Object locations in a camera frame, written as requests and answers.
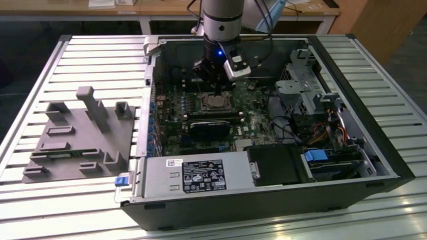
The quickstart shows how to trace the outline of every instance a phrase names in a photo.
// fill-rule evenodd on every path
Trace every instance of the floor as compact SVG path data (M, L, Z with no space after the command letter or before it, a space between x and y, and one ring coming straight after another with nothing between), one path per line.
M192 23L180 26L191 29ZM2 140L26 95L37 80L60 35L128 35L140 34L137 22L52 22L45 29L38 22L0 23L0 65L13 74L12 83L0 88L0 141ZM165 26L153 26L163 32ZM427 17L423 18L385 70L427 112Z

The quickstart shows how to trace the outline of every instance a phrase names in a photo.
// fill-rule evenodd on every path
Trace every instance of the white table leg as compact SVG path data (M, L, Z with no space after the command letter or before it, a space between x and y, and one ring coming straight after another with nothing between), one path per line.
M149 16L140 16L137 19L139 19L141 34L151 35L152 34L152 29L149 27L151 17Z
M323 17L323 21L321 21L321 23L319 25L317 32L315 34L319 34L319 35L328 34L329 29L332 27L332 23L333 23L335 17L336 16L324 16Z

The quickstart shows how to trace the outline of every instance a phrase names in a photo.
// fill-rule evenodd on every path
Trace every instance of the power supply label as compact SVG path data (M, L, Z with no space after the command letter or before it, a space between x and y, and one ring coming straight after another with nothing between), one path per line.
M183 162L181 183L187 194L225 190L223 160Z

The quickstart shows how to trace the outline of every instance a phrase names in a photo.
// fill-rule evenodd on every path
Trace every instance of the metal slotted surface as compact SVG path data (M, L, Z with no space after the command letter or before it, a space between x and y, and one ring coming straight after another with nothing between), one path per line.
M75 36L64 47L22 122L21 137L10 146L13 153L2 160L6 166L0 175L4 184L0 185L0 239L341 240L425 237L425 118L383 70L372 65L363 49L343 36L320 37L320 41L416 175L413 181L392 192L376 194L337 211L145 232L115 203L113 177L20 183L30 151L48 121L44 115L48 102L61 100L69 108L84 108L73 93L77 86L91 84L97 89L95 98L103 99L105 106L113 106L117 101L128 101L133 106L141 104L143 41L143 36ZM333 91L327 76L323 78ZM139 116L136 110L135 129Z

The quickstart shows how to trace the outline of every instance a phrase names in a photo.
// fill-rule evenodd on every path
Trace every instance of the blue latch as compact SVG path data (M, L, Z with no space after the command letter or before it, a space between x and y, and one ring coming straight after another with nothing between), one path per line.
M320 161L320 160L328 160L328 156L324 150L308 150L304 153L307 162L309 161Z
M117 176L113 181L116 187L129 186L129 176Z

